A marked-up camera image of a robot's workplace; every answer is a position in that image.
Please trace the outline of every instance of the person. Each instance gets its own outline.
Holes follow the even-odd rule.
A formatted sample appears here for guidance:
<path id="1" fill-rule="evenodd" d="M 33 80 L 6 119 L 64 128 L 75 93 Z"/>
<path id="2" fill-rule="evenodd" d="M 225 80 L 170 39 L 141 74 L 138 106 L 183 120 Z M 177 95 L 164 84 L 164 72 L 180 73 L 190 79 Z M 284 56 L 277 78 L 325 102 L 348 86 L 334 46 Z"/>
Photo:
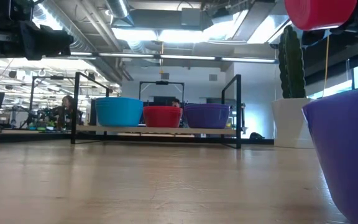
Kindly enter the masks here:
<path id="1" fill-rule="evenodd" d="M 57 119 L 57 129 L 62 130 L 63 128 L 71 129 L 71 114 L 73 112 L 74 98 L 70 95 L 63 97 L 62 105 L 54 108 L 55 115 L 59 115 Z M 78 110 L 77 124 L 81 125 L 81 114 Z"/>
<path id="2" fill-rule="evenodd" d="M 173 99 L 172 100 L 172 106 L 174 106 L 174 107 L 177 107 L 177 108 L 181 108 L 181 105 L 180 105 L 180 100 L 178 100 L 178 99 Z"/>

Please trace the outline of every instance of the plastic bowl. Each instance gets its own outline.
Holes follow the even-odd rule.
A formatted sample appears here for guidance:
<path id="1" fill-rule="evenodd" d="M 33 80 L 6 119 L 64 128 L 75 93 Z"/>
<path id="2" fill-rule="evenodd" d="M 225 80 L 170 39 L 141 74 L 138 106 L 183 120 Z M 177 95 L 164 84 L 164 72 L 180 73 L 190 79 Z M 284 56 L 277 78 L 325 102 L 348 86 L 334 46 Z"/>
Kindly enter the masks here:
<path id="1" fill-rule="evenodd" d="M 228 105 L 223 108 L 209 107 L 208 104 L 199 105 L 197 108 L 185 108 L 185 116 L 189 127 L 224 129 L 229 119 L 230 109 Z"/>
<path id="2" fill-rule="evenodd" d="M 358 224 L 358 90 L 313 101 L 303 112 L 333 201 Z"/>
<path id="3" fill-rule="evenodd" d="M 132 98 L 98 98 L 96 115 L 102 126 L 137 126 L 143 102 Z"/>
<path id="4" fill-rule="evenodd" d="M 181 108 L 174 106 L 146 106 L 143 110 L 147 127 L 177 128 L 180 124 Z"/>
<path id="5" fill-rule="evenodd" d="M 301 30 L 340 26 L 356 8 L 357 0 L 285 0 L 291 21 Z"/>

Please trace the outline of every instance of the woman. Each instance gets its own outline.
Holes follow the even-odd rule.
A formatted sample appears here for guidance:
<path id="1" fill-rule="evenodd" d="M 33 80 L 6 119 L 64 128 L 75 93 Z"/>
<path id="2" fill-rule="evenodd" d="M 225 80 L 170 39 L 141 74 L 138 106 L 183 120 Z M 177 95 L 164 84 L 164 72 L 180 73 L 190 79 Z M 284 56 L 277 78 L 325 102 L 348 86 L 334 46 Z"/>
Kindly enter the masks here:
<path id="1" fill-rule="evenodd" d="M 63 97 L 62 99 L 62 105 L 58 106 L 56 108 L 57 115 L 59 115 L 59 118 L 57 119 L 57 129 L 63 130 L 71 129 L 71 118 L 72 118 L 72 112 L 73 112 L 73 104 L 74 104 L 74 98 L 70 95 L 67 95 Z M 81 125 L 81 116 L 82 112 L 79 110 L 77 111 L 77 124 Z"/>

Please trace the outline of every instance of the purple bowl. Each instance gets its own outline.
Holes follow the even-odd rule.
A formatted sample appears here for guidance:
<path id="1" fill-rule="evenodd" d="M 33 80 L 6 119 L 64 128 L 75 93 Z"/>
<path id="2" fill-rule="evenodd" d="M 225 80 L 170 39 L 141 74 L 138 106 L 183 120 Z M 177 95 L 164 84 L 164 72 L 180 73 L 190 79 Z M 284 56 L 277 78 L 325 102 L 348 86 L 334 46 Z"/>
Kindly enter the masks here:
<path id="1" fill-rule="evenodd" d="M 185 108 L 189 127 L 224 129 L 229 119 L 230 109 L 226 108 Z"/>
<path id="2" fill-rule="evenodd" d="M 313 101 L 303 112 L 333 201 L 358 224 L 358 90 Z"/>

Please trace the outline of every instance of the red object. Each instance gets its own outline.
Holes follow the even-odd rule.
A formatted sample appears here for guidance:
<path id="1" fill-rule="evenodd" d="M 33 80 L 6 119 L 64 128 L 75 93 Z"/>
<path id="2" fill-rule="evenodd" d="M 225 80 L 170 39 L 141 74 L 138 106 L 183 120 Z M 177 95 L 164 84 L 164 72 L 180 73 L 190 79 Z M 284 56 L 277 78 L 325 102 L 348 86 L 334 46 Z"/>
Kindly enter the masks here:
<path id="1" fill-rule="evenodd" d="M 143 109 L 144 121 L 151 128 L 177 128 L 182 109 L 174 106 L 146 106 Z"/>
<path id="2" fill-rule="evenodd" d="M 357 0 L 285 0 L 290 19 L 301 30 L 327 29 L 345 23 Z"/>

